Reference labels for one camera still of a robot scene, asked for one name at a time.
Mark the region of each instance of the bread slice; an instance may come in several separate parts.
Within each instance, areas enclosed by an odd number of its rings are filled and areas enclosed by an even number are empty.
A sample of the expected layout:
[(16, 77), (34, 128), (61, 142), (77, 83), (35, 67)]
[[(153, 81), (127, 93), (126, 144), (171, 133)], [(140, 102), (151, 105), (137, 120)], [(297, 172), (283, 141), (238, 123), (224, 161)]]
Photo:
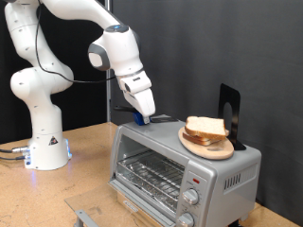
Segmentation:
[(191, 135), (188, 135), (186, 131), (183, 132), (183, 138), (185, 138), (186, 140), (188, 140), (194, 144), (203, 145), (203, 146), (208, 146), (208, 145), (211, 145), (213, 143), (220, 141), (220, 140), (206, 139), (206, 138), (199, 137), (199, 136), (191, 136)]
[(189, 135), (208, 139), (224, 140), (226, 136), (223, 119), (189, 116), (185, 129)]

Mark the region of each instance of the control panel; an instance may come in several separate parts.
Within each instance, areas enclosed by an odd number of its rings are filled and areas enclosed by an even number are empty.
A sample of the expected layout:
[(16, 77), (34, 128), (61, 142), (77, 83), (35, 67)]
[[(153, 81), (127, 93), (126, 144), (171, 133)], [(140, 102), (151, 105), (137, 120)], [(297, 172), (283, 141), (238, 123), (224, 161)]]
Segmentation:
[(188, 172), (186, 190), (182, 193), (181, 215), (177, 220), (179, 227), (194, 227), (202, 214), (205, 202), (205, 188), (207, 181), (202, 177)]

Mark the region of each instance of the toaster oven knob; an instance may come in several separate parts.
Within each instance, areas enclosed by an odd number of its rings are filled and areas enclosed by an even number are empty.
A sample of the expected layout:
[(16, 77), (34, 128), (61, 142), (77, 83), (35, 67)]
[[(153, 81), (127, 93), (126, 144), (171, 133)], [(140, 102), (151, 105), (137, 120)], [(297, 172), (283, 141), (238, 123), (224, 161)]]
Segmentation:
[(198, 193), (194, 189), (189, 189), (182, 193), (183, 199), (188, 202), (190, 205), (195, 205), (198, 203), (199, 196)]
[(178, 219), (180, 227), (192, 227), (194, 225), (193, 217), (189, 213), (184, 213)]

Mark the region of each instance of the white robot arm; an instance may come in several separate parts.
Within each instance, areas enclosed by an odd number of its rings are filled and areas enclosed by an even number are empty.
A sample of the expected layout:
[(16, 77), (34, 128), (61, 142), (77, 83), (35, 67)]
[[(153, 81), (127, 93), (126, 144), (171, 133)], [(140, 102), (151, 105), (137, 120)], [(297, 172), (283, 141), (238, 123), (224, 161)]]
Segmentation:
[(152, 83), (139, 59), (138, 36), (96, 0), (43, 2), (59, 18), (89, 20), (104, 29), (103, 35), (89, 47), (90, 62), (98, 70), (114, 69), (124, 97), (149, 123), (149, 116), (155, 112)]
[[(39, 0), (5, 1), (9, 2), (5, 13), (16, 51), (33, 65), (32, 68), (15, 73), (10, 81), (13, 93), (30, 110), (33, 135), (28, 142), (30, 153), (25, 160), (26, 168), (59, 168), (67, 163), (69, 154), (62, 137), (61, 110), (51, 103), (50, 95), (64, 91), (72, 83), (45, 72), (37, 61), (35, 34)], [(90, 62), (98, 70), (114, 69), (126, 100), (141, 112), (145, 123), (149, 123), (149, 116), (155, 112), (150, 89), (152, 84), (139, 59), (136, 34), (98, 1), (43, 0), (43, 3), (59, 18), (90, 20), (104, 29), (103, 35), (89, 46)], [(71, 69), (51, 52), (40, 28), (37, 48), (41, 66), (45, 70), (60, 73), (70, 80), (74, 78)]]

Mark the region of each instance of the round wooden board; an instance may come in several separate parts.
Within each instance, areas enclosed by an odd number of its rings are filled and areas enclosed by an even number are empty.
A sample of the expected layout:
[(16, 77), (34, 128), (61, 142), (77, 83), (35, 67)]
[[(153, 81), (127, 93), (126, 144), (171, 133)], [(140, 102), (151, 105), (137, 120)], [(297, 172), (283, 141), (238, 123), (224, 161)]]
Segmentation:
[(227, 159), (231, 157), (234, 153), (234, 147), (228, 139), (211, 144), (209, 146), (203, 146), (203, 145), (194, 144), (183, 138), (183, 131), (185, 131), (184, 127), (182, 127), (179, 130), (179, 139), (181, 143), (184, 145), (184, 147), (186, 147), (189, 151), (193, 152), (194, 154), (197, 154), (206, 159), (220, 160), (220, 159)]

